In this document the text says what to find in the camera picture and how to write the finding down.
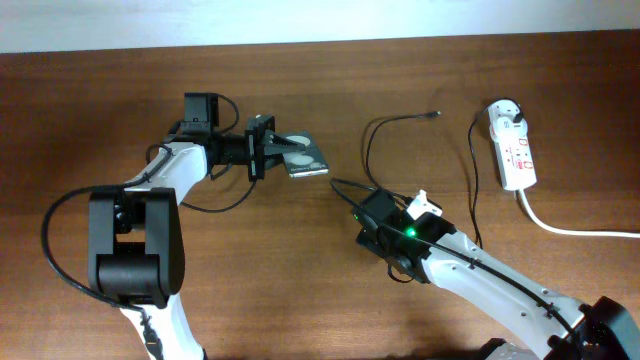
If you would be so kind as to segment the black smartphone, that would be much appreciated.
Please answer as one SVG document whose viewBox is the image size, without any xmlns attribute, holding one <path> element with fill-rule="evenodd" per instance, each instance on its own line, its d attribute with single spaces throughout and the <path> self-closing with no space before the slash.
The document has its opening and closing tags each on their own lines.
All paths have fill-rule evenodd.
<svg viewBox="0 0 640 360">
<path fill-rule="evenodd" d="M 306 131 L 285 133 L 284 137 L 304 145 L 304 149 L 283 155 L 285 168 L 291 178 L 324 175 L 329 165 L 313 137 Z"/>
</svg>

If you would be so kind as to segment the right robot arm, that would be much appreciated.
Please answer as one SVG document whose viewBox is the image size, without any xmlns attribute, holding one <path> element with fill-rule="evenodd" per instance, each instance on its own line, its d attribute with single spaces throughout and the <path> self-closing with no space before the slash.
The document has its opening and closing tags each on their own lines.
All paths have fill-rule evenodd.
<svg viewBox="0 0 640 360">
<path fill-rule="evenodd" d="M 390 272 L 433 284 L 499 322 L 538 359 L 636 359 L 639 327 L 616 301 L 589 305 L 555 292 L 475 245 L 419 193 L 401 209 L 375 190 L 352 210 L 360 245 Z"/>
</svg>

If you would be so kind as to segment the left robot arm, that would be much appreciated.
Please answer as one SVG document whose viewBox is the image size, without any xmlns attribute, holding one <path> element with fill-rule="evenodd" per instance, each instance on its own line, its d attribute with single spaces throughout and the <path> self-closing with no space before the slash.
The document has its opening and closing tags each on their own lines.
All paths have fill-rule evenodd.
<svg viewBox="0 0 640 360">
<path fill-rule="evenodd" d="M 204 359 L 182 305 L 185 250 L 179 206 L 217 165 L 246 167 L 257 183 L 290 154 L 310 149 L 307 132 L 278 133 L 272 115 L 251 118 L 243 134 L 219 127 L 222 95 L 188 92 L 184 117 L 158 155 L 127 184 L 89 200 L 88 278 L 133 324 L 151 359 Z"/>
</svg>

